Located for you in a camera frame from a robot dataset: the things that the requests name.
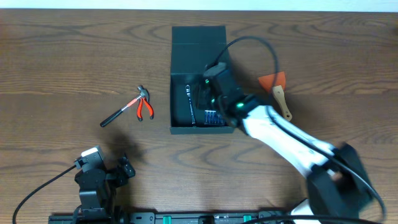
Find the small hammer black handle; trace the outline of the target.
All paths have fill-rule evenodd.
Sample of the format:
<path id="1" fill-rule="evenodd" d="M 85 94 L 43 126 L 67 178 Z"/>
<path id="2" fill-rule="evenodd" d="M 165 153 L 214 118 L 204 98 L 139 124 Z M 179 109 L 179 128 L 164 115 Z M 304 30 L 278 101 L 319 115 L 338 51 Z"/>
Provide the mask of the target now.
<path id="1" fill-rule="evenodd" d="M 125 110 L 127 110 L 128 108 L 130 108 L 133 104 L 135 104 L 136 102 L 138 102 L 138 107 L 137 107 L 137 111 L 136 111 L 136 116 L 138 118 L 139 121 L 143 120 L 142 117 L 142 107 L 145 105 L 147 107 L 147 109 L 149 110 L 149 115 L 150 115 L 150 119 L 154 119 L 154 110 L 153 107 L 150 105 L 150 96 L 149 96 L 149 92 L 142 86 L 139 85 L 137 87 L 137 89 L 139 90 L 139 94 L 132 99 L 128 104 L 126 104 L 125 106 L 123 106 L 122 108 L 118 109 L 116 112 L 114 112 L 112 115 L 108 116 L 105 120 L 103 120 L 99 125 L 103 128 L 105 126 L 107 126 L 110 122 L 112 122 L 113 120 L 115 120 L 119 115 L 121 115 Z"/>

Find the orange scraper wooden handle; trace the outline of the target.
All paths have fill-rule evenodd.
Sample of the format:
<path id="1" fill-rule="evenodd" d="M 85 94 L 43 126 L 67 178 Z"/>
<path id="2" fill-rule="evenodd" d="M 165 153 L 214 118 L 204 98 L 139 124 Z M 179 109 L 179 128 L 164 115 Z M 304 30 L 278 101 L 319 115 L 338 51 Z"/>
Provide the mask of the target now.
<path id="1" fill-rule="evenodd" d="M 290 121 L 292 119 L 292 114 L 288 109 L 286 100 L 285 100 L 285 85 L 286 85 L 286 77 L 285 72 L 278 72 L 270 75 L 265 75 L 258 78 L 260 86 L 270 93 L 277 104 L 279 105 L 282 116 Z"/>

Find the silver combination wrench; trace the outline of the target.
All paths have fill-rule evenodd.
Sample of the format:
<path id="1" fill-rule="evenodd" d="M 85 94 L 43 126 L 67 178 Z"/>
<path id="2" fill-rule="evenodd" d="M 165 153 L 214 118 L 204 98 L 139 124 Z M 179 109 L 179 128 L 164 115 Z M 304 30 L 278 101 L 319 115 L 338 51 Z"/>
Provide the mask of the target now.
<path id="1" fill-rule="evenodd" d="M 194 114 L 194 109 L 193 109 L 193 102 L 192 102 L 191 86 L 186 85 L 185 89 L 186 89 L 186 93 L 187 93 L 188 103 L 190 106 L 190 115 L 191 115 L 191 119 L 192 119 L 192 124 L 196 124 L 196 119 L 195 119 L 195 114 Z"/>

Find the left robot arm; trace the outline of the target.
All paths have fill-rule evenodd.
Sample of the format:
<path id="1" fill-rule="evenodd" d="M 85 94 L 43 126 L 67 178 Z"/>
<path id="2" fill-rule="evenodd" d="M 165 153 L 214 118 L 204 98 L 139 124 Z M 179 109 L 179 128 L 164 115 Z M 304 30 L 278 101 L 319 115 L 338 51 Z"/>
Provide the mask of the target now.
<path id="1" fill-rule="evenodd" d="M 115 205 L 117 188 L 136 174 L 129 159 L 123 156 L 115 168 L 107 169 L 100 153 L 93 152 L 75 164 L 80 169 L 75 182 L 80 187 L 81 205 L 73 212 L 72 223 L 129 223 L 129 215 Z"/>

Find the precision screwdriver set case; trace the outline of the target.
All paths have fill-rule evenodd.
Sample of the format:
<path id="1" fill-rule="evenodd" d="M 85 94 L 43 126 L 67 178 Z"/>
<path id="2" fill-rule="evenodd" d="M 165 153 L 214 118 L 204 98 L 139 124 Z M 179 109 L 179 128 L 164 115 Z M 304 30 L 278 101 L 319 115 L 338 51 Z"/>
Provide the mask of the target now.
<path id="1" fill-rule="evenodd" d="M 226 121 L 217 111 L 205 110 L 205 125 L 209 126 L 225 126 Z"/>

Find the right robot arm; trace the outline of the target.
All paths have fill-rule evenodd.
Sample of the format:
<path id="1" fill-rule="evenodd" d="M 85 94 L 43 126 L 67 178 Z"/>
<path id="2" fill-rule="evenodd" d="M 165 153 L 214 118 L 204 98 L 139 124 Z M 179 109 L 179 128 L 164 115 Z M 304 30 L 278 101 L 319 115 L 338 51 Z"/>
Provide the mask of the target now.
<path id="1" fill-rule="evenodd" d="M 199 109 L 214 109 L 234 128 L 242 129 L 275 150 L 307 182 L 308 197 L 284 219 L 291 223 L 361 223 L 360 211 L 379 196 L 356 150 L 338 149 L 282 118 L 256 95 L 234 81 L 202 80 L 193 86 Z"/>

